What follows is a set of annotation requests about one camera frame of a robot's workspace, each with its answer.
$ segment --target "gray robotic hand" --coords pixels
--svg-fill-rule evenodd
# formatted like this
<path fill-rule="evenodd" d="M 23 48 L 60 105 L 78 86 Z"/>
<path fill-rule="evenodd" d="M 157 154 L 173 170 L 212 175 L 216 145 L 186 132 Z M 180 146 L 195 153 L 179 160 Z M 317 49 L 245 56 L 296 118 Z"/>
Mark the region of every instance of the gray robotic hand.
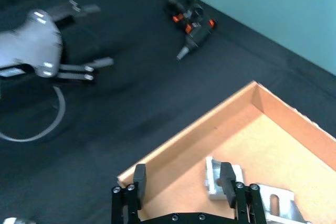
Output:
<path fill-rule="evenodd" d="M 98 11 L 97 5 L 81 7 L 73 0 L 46 11 L 30 11 L 22 26 L 0 33 L 0 78 L 25 74 L 33 69 L 36 75 L 44 78 L 92 81 L 94 69 L 112 65 L 113 59 L 103 58 L 80 66 L 62 65 L 59 28 L 72 23 L 76 17 Z"/>

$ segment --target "black tablecloth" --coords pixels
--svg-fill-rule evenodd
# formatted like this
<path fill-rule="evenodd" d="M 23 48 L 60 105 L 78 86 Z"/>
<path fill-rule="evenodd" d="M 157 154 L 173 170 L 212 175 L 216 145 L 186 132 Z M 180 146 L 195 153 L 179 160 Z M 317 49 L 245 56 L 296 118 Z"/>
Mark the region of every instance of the black tablecloth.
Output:
<path fill-rule="evenodd" d="M 19 25 L 33 7 L 63 1 L 11 7 L 0 13 L 0 30 Z M 57 134 L 31 144 L 0 142 L 0 219 L 109 223 L 116 176 L 252 80 L 336 136 L 336 77 L 213 8 L 205 6 L 217 31 L 177 62 L 184 34 L 164 15 L 165 0 L 76 1 L 102 12 L 64 31 L 69 62 L 112 56 L 115 66 L 103 69 L 95 86 L 63 87 L 67 115 Z M 40 82 L 11 87 L 12 95 L 25 93 L 12 102 L 3 94 L 2 127 L 36 131 L 43 106 L 56 101 Z"/>

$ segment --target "black power drill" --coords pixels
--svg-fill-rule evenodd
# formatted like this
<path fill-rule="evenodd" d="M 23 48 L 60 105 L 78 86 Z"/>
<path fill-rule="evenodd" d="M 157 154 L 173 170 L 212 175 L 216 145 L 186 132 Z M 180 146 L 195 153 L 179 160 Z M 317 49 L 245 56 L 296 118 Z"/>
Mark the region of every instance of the black power drill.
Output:
<path fill-rule="evenodd" d="M 165 11 L 186 32 L 185 45 L 177 55 L 178 60 L 199 47 L 216 26 L 214 19 L 204 17 L 203 9 L 196 0 L 168 0 Z"/>

